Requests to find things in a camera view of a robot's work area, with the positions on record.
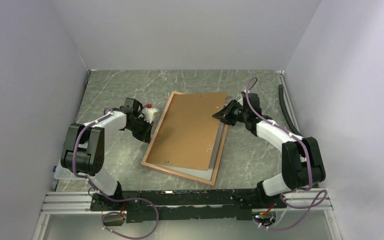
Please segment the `brown backing board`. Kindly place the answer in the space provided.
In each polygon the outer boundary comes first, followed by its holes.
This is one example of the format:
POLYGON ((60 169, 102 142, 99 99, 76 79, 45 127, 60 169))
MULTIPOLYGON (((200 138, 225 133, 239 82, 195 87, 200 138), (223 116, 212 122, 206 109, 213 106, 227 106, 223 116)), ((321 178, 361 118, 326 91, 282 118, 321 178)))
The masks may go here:
POLYGON ((213 114, 223 109, 227 96, 227 92, 173 91, 142 164, 206 171, 220 126, 213 114))

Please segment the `pink wooden picture frame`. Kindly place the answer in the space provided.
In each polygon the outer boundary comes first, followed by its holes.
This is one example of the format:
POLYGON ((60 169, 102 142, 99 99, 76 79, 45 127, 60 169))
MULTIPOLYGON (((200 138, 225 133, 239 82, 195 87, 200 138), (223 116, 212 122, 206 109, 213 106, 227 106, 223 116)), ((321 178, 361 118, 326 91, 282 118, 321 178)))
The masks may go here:
POLYGON ((227 136, 227 131, 228 131, 228 126, 224 124, 223 133, 221 135, 221 142, 220 142, 220 146, 218 148, 218 153, 217 153, 217 156, 216 156, 216 162, 215 162, 215 166, 214 166, 214 170, 213 170, 213 173, 212 173, 211 180, 204 180, 202 178, 198 178, 198 177, 195 177, 195 176, 192 176, 192 175, 189 175, 189 174, 185 174, 185 173, 181 173, 181 172, 178 172, 178 171, 175 171, 175 170, 170 170, 168 168, 157 166, 156 164, 146 164, 146 165, 143 165, 144 157, 143 157, 143 159, 141 161, 141 164, 144 167, 148 167, 148 168, 151 168, 151 169, 154 169, 154 170, 158 170, 160 172, 164 172, 164 173, 171 174, 171 175, 174 175, 174 176, 178 176, 178 177, 181 177, 181 178, 193 180, 193 181, 200 182, 200 183, 203 183, 203 184, 206 184, 206 185, 214 186, 215 182, 216 182, 219 166, 220 166, 220 163, 221 163, 221 158, 222 158, 222 154, 223 154, 223 148, 224 148, 224 144, 225 144, 225 140, 226 140, 226 136, 227 136))

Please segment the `seascape photo print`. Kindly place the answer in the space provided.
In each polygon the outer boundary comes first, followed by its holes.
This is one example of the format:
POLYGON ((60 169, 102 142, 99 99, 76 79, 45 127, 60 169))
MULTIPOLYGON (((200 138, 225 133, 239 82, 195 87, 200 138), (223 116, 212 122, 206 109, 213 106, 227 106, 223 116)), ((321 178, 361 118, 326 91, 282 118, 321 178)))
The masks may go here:
POLYGON ((213 174, 213 171, 215 168, 216 158, 217 158, 217 154, 218 154, 221 139, 222 139, 223 129, 224 129, 224 124, 220 123, 219 128, 218 128, 218 132, 217 132, 217 136, 216 136, 216 141, 214 144, 214 147, 217 147, 217 149, 213 149, 213 151, 212 151, 211 160, 210 160, 209 167, 207 170, 198 170, 198 169, 176 167, 176 166, 166 166, 166 165, 162 165, 162 164, 156 164, 156 165, 159 167, 169 169, 169 170, 177 171, 177 172, 180 172, 183 174, 188 174, 188 175, 191 175, 193 177, 198 177, 200 179, 210 181, 212 179, 212 174, 213 174))

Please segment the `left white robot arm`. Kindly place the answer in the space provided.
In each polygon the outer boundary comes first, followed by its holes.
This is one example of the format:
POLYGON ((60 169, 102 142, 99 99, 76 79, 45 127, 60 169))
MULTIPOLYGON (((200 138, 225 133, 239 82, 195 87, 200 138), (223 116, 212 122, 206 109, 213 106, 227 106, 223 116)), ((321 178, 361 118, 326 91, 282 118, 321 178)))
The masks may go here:
POLYGON ((104 168, 106 141, 111 134, 128 130, 135 139, 150 143, 158 113, 152 104, 143 105, 128 97, 118 108, 105 108, 103 116, 96 120, 71 124, 63 143, 60 165, 88 182, 110 210, 119 209, 123 204, 123 190, 104 168))

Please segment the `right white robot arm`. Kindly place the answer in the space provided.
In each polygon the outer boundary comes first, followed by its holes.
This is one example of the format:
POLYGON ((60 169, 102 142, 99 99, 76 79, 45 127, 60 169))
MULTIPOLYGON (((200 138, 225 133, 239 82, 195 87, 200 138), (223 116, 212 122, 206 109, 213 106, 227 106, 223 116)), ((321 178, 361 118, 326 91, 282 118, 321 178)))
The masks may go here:
POLYGON ((263 115, 256 93, 241 94, 241 100, 231 100, 213 118, 228 126, 243 123, 254 136, 266 140, 281 153, 281 172, 257 184, 257 205, 266 208, 279 194, 323 182, 326 171, 318 141, 292 133, 263 115))

